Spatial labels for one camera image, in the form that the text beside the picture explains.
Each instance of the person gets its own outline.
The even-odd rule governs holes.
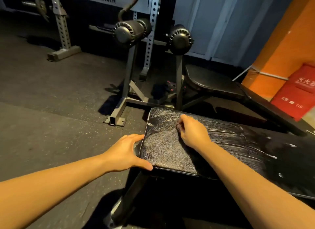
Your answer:
[[[184,143],[218,174],[253,228],[315,228],[315,211],[211,141],[207,129],[182,115]],[[103,154],[0,182],[0,228],[20,229],[94,179],[130,167],[152,170],[133,154],[144,135],[125,135]]]

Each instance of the orange pillar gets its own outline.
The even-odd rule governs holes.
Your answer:
[[[289,77],[304,62],[315,61],[315,0],[293,0],[253,67]],[[284,80],[249,71],[242,84],[270,100]]]

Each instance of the person's right arm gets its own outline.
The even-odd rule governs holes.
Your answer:
[[[182,115],[177,127],[184,143],[215,170],[253,228],[315,228],[312,208],[212,142],[202,123]]]

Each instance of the floor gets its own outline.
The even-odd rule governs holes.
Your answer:
[[[52,39],[58,39],[53,28],[7,14],[0,14],[0,25],[0,181],[100,154],[121,136],[144,132],[147,109],[127,107],[123,128],[103,123],[119,99],[126,53],[119,59],[80,53],[49,62],[46,54],[55,46]],[[50,48],[39,40],[51,43]],[[175,66],[175,59],[165,58],[170,59],[167,67]],[[141,85],[144,91],[165,79],[174,80],[171,71],[160,71],[162,67],[155,60],[152,77]],[[135,77],[140,69],[136,67]],[[210,103],[263,120],[237,103],[217,98]],[[98,178],[28,229],[83,228],[103,196],[110,195],[112,203],[118,199],[127,178],[128,171]],[[198,228],[227,228],[192,219],[184,223],[187,228],[196,223]]]

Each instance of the person's left hand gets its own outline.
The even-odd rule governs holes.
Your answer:
[[[148,161],[134,155],[134,144],[143,137],[144,135],[139,134],[122,136],[100,156],[112,164],[113,171],[123,171],[131,167],[141,167],[151,171],[153,167]]]

